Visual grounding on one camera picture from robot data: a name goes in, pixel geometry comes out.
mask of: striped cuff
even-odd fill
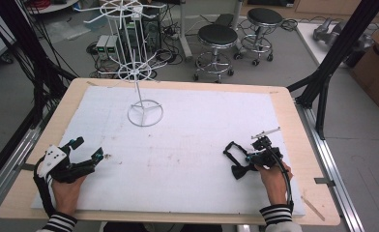
[[[292,221],[292,213],[288,205],[272,205],[260,210],[267,225]]]
[[[72,232],[76,224],[77,219],[74,217],[56,212],[51,216],[47,225],[43,227],[43,229],[54,232]]]

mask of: person's arm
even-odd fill
[[[85,179],[86,176],[80,177],[71,184],[59,183],[53,180],[51,187],[56,199],[56,213],[38,232],[71,232],[74,230],[77,219],[73,216],[77,207],[81,184]]]
[[[292,179],[293,174],[291,168],[283,163],[288,171],[289,179]],[[273,166],[270,169],[255,165],[255,168],[260,172],[262,182],[266,188],[269,202],[271,206],[260,210],[262,217],[267,224],[266,232],[302,232],[299,224],[292,221],[292,212],[286,204],[286,184],[283,175],[278,166]]]

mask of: stool chrome base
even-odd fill
[[[252,61],[252,65],[259,65],[261,54],[269,52],[267,56],[267,61],[274,60],[274,54],[272,50],[272,43],[268,41],[265,37],[258,37],[257,35],[247,35],[241,39],[241,47],[238,49],[238,52],[234,54],[234,60],[239,60],[243,58],[241,50],[244,48],[252,52],[258,53],[258,58]]]
[[[193,75],[193,80],[197,81],[199,74],[198,72],[203,71],[205,73],[212,73],[218,76],[216,83],[220,82],[220,74],[227,72],[228,75],[233,75],[234,70],[232,69],[231,60],[224,54],[218,52],[217,49],[214,51],[207,51],[201,53],[195,61],[195,66],[197,67],[195,74]]]

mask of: wooden desk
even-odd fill
[[[92,85],[133,87],[121,80],[79,78],[73,81],[65,97],[57,107],[50,122],[36,144],[27,163],[35,164],[49,144],[58,144],[73,114],[83,98],[85,90]],[[282,127],[284,143],[294,167],[294,174],[300,184],[305,203],[306,215],[294,218],[300,224],[337,225],[340,223],[335,203],[326,185],[316,185],[313,178],[322,177],[315,155],[306,136],[295,104],[286,88],[269,86],[247,86],[226,84],[204,84],[184,82],[140,82],[141,88],[212,90],[270,94],[277,120]],[[0,207],[0,218],[47,218],[43,210],[31,209],[30,205],[37,192],[32,172],[21,171],[10,192]],[[263,224],[263,218],[245,215],[218,214],[166,214],[109,211],[78,211],[76,217],[85,220],[123,220],[152,222],[197,222]]]

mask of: black round stool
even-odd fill
[[[235,45],[238,39],[237,33],[229,27],[211,24],[201,27],[198,31],[198,40],[213,49],[201,53],[196,58],[195,65],[197,67],[193,80],[198,80],[198,72],[213,73],[218,75],[216,83],[220,83],[220,74],[228,72],[233,75],[232,64],[230,59],[219,52],[219,49],[225,49]]]
[[[234,59],[242,59],[241,49],[250,50],[258,53],[258,58],[252,61],[252,65],[257,66],[260,62],[262,53],[269,52],[267,60],[274,59],[271,42],[265,38],[265,35],[271,34],[282,23],[283,18],[277,12],[265,9],[254,8],[248,11],[248,21],[257,26],[255,34],[246,35],[241,39],[241,48],[234,55]]]

